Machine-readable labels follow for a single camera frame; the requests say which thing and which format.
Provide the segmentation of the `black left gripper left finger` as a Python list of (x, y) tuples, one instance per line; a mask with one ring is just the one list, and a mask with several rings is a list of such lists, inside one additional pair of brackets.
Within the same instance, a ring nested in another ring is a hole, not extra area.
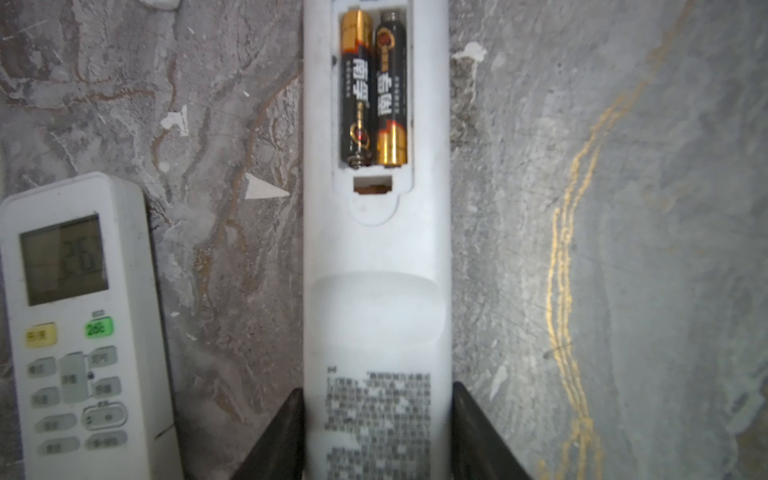
[(305, 465), (305, 399), (293, 389), (232, 480), (301, 480)]

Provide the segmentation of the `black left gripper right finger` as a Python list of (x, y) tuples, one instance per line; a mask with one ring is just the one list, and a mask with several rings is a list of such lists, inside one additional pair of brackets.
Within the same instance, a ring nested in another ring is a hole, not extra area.
[(452, 386), (451, 472), (456, 480), (530, 480), (461, 382)]

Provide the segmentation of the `white TV remote control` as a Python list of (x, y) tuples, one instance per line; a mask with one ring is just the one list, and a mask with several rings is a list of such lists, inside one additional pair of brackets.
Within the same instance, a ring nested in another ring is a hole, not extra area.
[[(407, 30), (407, 163), (340, 154), (340, 21), (399, 10)], [(449, 8), (303, 6), (303, 364), (311, 479), (451, 475)]]

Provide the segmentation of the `white battery cover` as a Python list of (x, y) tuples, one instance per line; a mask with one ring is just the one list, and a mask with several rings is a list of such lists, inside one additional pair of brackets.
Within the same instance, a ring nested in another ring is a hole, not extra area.
[(140, 0), (140, 2), (152, 9), (160, 11), (174, 11), (179, 8), (181, 0)]

